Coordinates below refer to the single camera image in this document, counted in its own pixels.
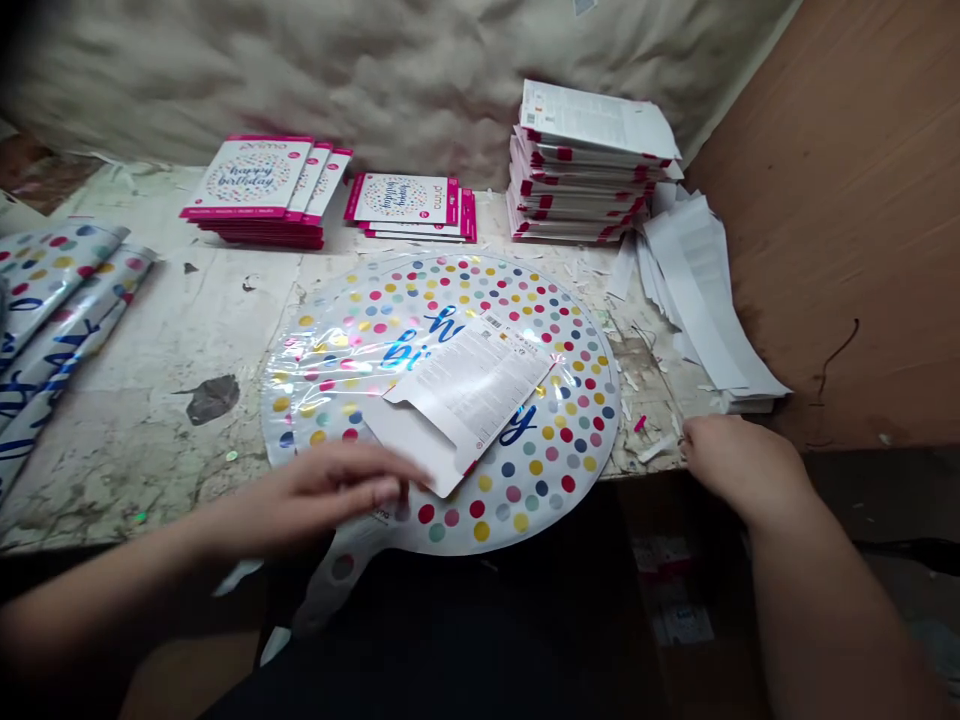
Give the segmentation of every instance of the wooden panel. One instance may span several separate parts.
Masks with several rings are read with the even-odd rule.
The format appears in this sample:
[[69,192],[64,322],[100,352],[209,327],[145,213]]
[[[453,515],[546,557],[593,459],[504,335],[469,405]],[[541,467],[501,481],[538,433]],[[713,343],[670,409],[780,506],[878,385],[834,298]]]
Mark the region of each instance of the wooden panel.
[[960,3],[805,0],[692,163],[803,448],[960,441],[958,72]]

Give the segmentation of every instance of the finger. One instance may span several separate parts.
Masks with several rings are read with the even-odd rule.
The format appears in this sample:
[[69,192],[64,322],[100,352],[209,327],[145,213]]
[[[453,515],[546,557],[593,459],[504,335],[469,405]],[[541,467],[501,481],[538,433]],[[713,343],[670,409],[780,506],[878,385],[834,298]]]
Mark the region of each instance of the finger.
[[692,417],[687,418],[683,421],[683,436],[685,439],[693,442],[694,437],[696,436],[699,429],[703,426],[705,417]]
[[327,475],[333,487],[383,475],[406,483],[432,484],[426,471],[381,445],[341,443],[332,449],[327,458]]
[[332,528],[398,500],[400,493],[400,481],[397,478],[380,477],[304,502],[311,503],[312,524]]

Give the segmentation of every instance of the worktable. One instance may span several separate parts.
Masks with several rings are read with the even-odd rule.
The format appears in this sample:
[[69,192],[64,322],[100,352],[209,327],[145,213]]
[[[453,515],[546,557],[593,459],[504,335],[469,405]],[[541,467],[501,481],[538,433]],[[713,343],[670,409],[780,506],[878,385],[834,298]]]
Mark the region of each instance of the worktable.
[[[203,170],[107,165],[51,216],[51,223],[89,215],[126,225],[129,241],[160,260],[104,350],[71,380],[0,507],[0,552],[120,542],[266,473],[263,367],[297,308],[324,282],[379,253],[438,249],[344,227],[343,190],[328,209],[323,250],[227,245],[177,217]],[[678,437],[684,417],[715,411],[717,393],[703,369],[673,349],[671,329],[647,303],[639,273],[626,301],[606,293],[619,244],[513,242],[503,196],[477,190],[476,197],[477,247],[541,268],[582,298],[610,340],[629,418],[621,420],[600,479],[681,467],[676,443],[646,465],[638,458],[664,436]],[[222,376],[236,379],[239,400],[194,425],[186,413],[193,389]],[[646,424],[634,432],[642,415]]]

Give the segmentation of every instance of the debris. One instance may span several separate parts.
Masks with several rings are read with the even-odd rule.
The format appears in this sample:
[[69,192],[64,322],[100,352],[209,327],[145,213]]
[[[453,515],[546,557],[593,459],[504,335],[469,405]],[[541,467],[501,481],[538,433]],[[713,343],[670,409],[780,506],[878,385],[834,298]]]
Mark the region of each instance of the debris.
[[610,271],[609,271],[609,270],[601,270],[600,268],[595,268],[593,265],[587,265],[586,263],[584,263],[583,266],[584,266],[587,270],[589,270],[590,272],[596,273],[597,275],[609,275],[609,274],[610,274]]
[[637,458],[637,460],[639,460],[641,463],[646,465],[651,460],[653,460],[657,455],[664,452],[665,450],[669,450],[670,447],[672,447],[673,445],[676,445],[676,443],[677,443],[677,438],[674,437],[673,435],[667,435],[665,437],[662,437],[658,442],[651,445],[646,452],[640,455]]
[[193,394],[187,405],[187,417],[193,425],[205,425],[228,413],[240,399],[240,386],[234,375],[221,375],[204,380],[193,390],[181,390],[174,395]]

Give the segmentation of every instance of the hand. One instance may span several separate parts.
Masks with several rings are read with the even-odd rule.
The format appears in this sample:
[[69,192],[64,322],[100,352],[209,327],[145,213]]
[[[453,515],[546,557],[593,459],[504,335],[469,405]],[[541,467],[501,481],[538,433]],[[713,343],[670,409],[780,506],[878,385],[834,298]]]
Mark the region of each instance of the hand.
[[325,443],[236,495],[186,518],[216,558],[261,558],[316,541],[325,531],[405,498],[430,482],[409,460],[379,445]]
[[683,424],[690,472],[727,501],[748,527],[773,527],[819,503],[800,455],[786,439],[739,416]]

